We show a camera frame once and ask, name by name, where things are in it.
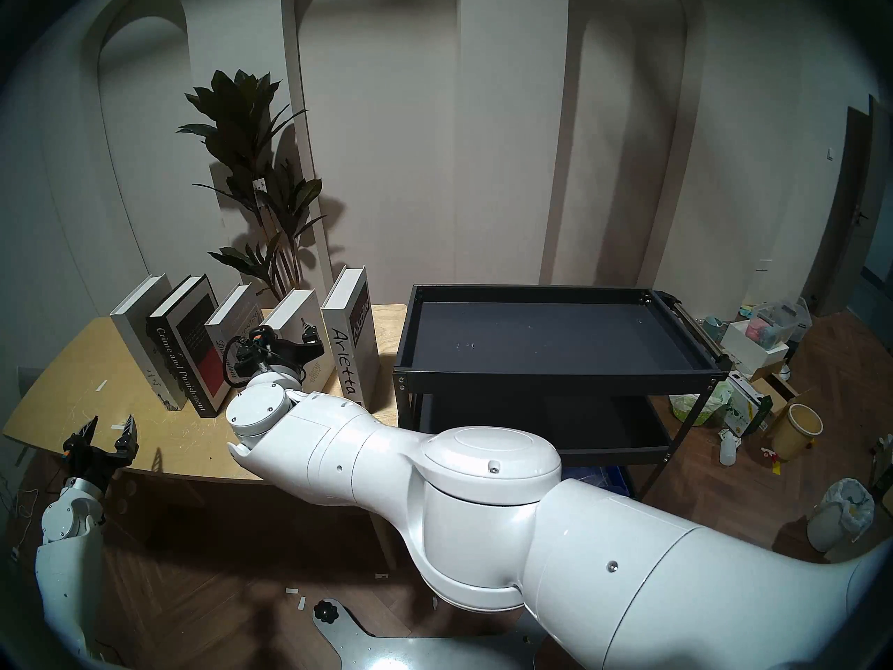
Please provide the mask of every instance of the black cart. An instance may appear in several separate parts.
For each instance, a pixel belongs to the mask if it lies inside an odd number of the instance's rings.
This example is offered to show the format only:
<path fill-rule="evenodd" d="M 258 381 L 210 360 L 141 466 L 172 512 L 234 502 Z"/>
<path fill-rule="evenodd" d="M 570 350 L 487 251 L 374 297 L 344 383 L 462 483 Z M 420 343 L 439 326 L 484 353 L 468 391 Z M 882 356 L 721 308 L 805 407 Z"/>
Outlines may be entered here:
<path fill-rule="evenodd" d="M 510 427 L 549 440 L 564 466 L 656 464 L 643 498 L 730 368 L 659 291 L 416 285 L 394 390 L 406 429 Z M 699 394 L 672 438 L 648 398 L 666 394 Z"/>

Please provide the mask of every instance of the black book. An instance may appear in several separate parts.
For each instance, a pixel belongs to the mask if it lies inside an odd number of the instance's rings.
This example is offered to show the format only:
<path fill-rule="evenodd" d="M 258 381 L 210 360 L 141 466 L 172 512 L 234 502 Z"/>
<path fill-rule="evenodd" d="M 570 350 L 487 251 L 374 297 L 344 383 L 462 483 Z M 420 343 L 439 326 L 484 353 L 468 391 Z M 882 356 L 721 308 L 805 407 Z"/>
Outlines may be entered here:
<path fill-rule="evenodd" d="M 200 417 L 216 417 L 230 390 L 220 354 L 204 328 L 216 309 L 208 277 L 190 276 L 145 319 L 168 369 Z"/>

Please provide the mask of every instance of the black knob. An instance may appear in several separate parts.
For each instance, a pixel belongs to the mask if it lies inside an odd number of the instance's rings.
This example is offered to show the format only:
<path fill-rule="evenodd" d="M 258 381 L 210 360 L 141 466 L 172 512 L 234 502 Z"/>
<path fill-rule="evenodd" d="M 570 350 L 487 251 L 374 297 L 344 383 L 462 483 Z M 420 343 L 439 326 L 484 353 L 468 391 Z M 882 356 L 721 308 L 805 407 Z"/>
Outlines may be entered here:
<path fill-rule="evenodd" d="M 338 619 L 338 608 L 328 602 L 328 600 L 320 600 L 314 608 L 314 615 L 320 622 L 332 624 Z"/>

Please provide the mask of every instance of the white bottle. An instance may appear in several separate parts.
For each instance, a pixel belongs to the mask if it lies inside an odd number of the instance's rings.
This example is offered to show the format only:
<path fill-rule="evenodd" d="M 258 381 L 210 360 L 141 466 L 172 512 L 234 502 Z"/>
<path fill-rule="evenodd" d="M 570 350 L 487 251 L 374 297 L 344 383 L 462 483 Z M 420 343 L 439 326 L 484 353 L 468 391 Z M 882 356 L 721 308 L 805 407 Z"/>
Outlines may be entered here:
<path fill-rule="evenodd" d="M 738 449 L 738 437 L 731 430 L 720 432 L 720 463 L 724 466 L 733 466 Z"/>

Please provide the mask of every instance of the cart handle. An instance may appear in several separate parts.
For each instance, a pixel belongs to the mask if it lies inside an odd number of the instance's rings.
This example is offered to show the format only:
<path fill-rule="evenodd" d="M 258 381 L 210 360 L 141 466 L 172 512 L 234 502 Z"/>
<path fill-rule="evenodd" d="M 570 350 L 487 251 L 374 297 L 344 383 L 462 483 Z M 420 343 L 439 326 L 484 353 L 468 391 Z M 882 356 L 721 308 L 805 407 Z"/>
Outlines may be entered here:
<path fill-rule="evenodd" d="M 685 311 L 685 307 L 682 306 L 682 301 L 679 300 L 678 297 L 674 297 L 673 295 L 670 295 L 670 293 L 665 293 L 663 290 L 655 290 L 654 295 L 660 297 L 660 299 L 663 300 L 663 303 L 675 312 L 676 316 L 682 319 L 682 323 L 685 324 L 686 328 L 697 341 L 710 351 L 710 354 L 716 360 L 721 370 L 724 372 L 731 370 L 732 365 L 729 356 L 723 352 L 722 348 L 716 345 L 716 342 L 712 338 L 707 336 L 704 329 L 700 327 L 694 317 Z"/>

